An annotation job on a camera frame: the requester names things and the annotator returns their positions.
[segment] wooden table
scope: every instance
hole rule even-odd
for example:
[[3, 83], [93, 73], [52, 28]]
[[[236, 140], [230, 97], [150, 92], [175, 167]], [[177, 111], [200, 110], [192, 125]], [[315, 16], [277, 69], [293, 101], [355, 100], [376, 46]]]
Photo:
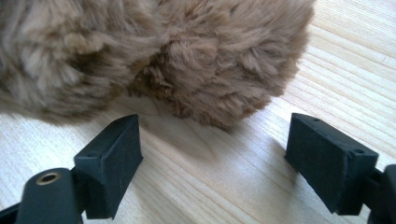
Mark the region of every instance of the wooden table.
[[323, 119], [396, 163], [396, 1], [319, 0], [301, 71], [286, 93], [230, 131], [119, 99], [90, 123], [54, 127], [0, 115], [0, 209], [25, 181], [73, 156], [113, 119], [140, 115], [140, 165], [114, 220], [86, 223], [365, 223], [331, 215], [285, 162], [292, 112]]

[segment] screw hole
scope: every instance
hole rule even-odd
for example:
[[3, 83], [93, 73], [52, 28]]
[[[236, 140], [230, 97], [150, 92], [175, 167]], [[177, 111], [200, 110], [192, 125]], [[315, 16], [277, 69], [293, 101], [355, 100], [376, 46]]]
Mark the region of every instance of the screw hole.
[[354, 152], [358, 153], [358, 154], [363, 154], [364, 151], [361, 149], [356, 148], [355, 150], [353, 150]]
[[98, 156], [98, 153], [95, 151], [87, 153], [87, 157], [97, 157], [97, 156]]
[[37, 179], [36, 183], [37, 183], [37, 185], [44, 186], [44, 185], [52, 184], [53, 182], [59, 180], [60, 178], [61, 178], [61, 174], [59, 174], [59, 173], [56, 173], [56, 172], [48, 173], [48, 174], [40, 176]]

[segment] furry object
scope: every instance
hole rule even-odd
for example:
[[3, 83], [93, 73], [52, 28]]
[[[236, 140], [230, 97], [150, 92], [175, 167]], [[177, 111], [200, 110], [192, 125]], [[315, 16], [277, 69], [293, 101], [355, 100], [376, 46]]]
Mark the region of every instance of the furry object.
[[298, 71], [314, 0], [2, 0], [0, 111], [86, 120], [122, 92], [228, 127]]

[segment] black block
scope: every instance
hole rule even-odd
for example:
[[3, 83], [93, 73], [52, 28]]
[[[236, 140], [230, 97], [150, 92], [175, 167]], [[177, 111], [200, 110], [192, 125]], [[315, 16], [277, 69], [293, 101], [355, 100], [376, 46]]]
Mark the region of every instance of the black block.
[[113, 121], [76, 155], [78, 181], [88, 182], [88, 218], [114, 218], [142, 160], [137, 115]]
[[319, 119], [292, 114], [285, 158], [331, 212], [358, 215], [361, 183], [378, 154]]

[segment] clamp jaw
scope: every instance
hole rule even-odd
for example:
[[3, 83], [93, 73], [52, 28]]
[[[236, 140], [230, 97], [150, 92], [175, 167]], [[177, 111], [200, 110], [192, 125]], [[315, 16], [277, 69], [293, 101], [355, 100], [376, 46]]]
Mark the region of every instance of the clamp jaw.
[[114, 218], [140, 162], [138, 116], [111, 122], [74, 158], [70, 171], [56, 168], [33, 176], [21, 202], [0, 212], [4, 224], [78, 224]]
[[286, 160], [306, 179], [330, 212], [368, 223], [396, 223], [396, 164], [375, 169], [378, 154], [322, 120], [292, 114]]

